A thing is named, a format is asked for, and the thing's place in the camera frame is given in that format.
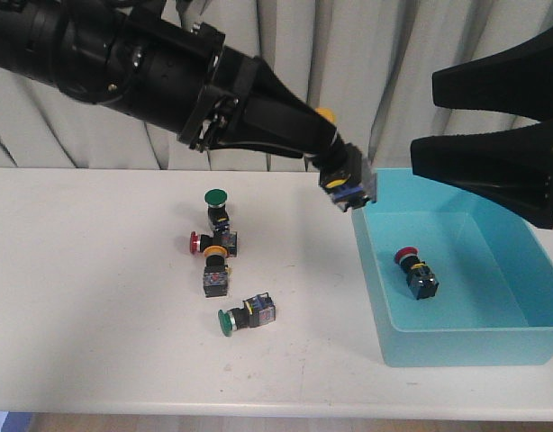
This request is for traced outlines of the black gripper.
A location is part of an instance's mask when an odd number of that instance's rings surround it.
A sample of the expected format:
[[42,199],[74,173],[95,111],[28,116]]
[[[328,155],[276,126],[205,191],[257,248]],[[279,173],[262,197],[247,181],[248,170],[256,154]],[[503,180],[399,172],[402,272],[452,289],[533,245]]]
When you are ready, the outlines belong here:
[[246,149],[288,158],[344,158],[336,126],[293,94],[260,57],[223,46],[180,63],[177,138],[203,152]]

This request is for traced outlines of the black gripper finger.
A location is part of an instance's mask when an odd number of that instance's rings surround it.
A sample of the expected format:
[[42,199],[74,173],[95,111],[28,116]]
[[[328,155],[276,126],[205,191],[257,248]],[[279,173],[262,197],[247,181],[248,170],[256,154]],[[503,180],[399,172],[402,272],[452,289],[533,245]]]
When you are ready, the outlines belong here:
[[553,27],[511,49],[432,74],[435,105],[553,119]]
[[476,135],[415,139],[415,175],[478,194],[553,229],[553,121]]

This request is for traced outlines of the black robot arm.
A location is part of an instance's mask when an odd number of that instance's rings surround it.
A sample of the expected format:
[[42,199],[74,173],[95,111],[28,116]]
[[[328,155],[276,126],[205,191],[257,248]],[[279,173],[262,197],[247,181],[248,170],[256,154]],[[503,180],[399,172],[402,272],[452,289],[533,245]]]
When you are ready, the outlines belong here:
[[160,1],[0,1],[0,68],[176,133],[197,151],[247,149],[317,166],[349,147],[267,62]]

